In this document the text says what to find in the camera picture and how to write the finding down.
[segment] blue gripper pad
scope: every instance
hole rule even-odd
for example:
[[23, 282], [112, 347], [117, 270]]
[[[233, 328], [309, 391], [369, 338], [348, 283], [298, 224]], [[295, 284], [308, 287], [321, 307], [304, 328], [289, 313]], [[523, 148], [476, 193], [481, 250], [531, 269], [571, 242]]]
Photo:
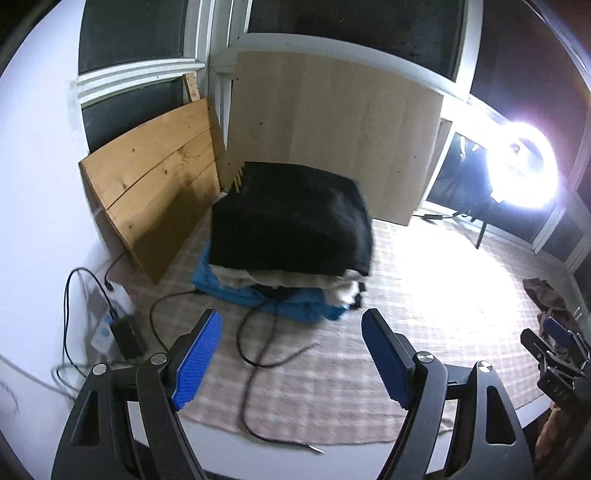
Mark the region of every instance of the blue gripper pad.
[[197, 394], [205, 371], [222, 337], [221, 315], [215, 310], [206, 310], [193, 332], [195, 330], [198, 334], [176, 368], [176, 375], [171, 375], [174, 391], [170, 399], [177, 410], [181, 410], [185, 403], [194, 399]]
[[377, 309], [363, 314], [361, 333], [388, 395], [408, 410], [413, 399], [416, 351], [404, 335], [390, 329]]
[[544, 320], [544, 331], [548, 333], [557, 344], [564, 348], [569, 348], [573, 344], [573, 337], [570, 332], [552, 317], [548, 317]]

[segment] cable tip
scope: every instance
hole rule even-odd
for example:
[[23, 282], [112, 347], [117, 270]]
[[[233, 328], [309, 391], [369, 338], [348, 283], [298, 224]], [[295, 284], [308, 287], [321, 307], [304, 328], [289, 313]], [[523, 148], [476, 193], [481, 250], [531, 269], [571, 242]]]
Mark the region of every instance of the cable tip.
[[315, 447], [313, 445], [308, 445], [308, 448], [316, 453], [322, 453], [322, 454], [326, 453], [324, 450], [320, 450], [318, 447]]

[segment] white wall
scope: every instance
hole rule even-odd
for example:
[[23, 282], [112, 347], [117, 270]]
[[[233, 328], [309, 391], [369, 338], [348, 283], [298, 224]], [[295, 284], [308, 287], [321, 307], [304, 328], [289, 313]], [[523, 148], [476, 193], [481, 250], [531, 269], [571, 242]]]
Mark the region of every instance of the white wall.
[[[80, 179], [85, 149], [72, 135], [80, 115], [71, 84], [84, 4], [62, 0], [0, 77], [0, 353], [47, 383], [61, 360], [69, 271], [98, 270], [111, 258]], [[78, 279], [70, 305], [70, 352], [82, 362], [87, 313]], [[69, 401], [4, 364], [0, 379], [21, 406], [14, 415], [0, 412], [0, 429], [25, 467], [49, 478]]]

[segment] power adapter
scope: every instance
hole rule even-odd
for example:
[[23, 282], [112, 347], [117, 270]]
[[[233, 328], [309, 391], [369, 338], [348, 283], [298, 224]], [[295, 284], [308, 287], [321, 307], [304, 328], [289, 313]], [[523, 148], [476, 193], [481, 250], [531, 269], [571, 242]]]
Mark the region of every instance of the power adapter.
[[144, 337], [133, 315], [117, 318], [111, 323], [111, 333], [126, 360], [133, 360], [147, 351]]

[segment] wooden plank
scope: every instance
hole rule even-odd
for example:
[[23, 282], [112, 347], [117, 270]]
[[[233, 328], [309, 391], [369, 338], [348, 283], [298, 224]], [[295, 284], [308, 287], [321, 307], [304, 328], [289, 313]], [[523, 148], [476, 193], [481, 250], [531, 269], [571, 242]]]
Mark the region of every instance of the wooden plank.
[[199, 95], [199, 89], [197, 88], [197, 72], [185, 73], [183, 77], [191, 101], [196, 102], [197, 100], [200, 100], [201, 96]]
[[208, 131], [151, 169], [106, 212], [138, 264], [156, 283], [218, 193]]
[[207, 100], [156, 117], [82, 160], [82, 169], [107, 209], [163, 158], [209, 130]]
[[228, 187], [245, 161], [308, 165], [358, 181], [373, 217], [407, 225], [442, 101], [416, 82], [344, 60], [241, 52], [220, 184]]

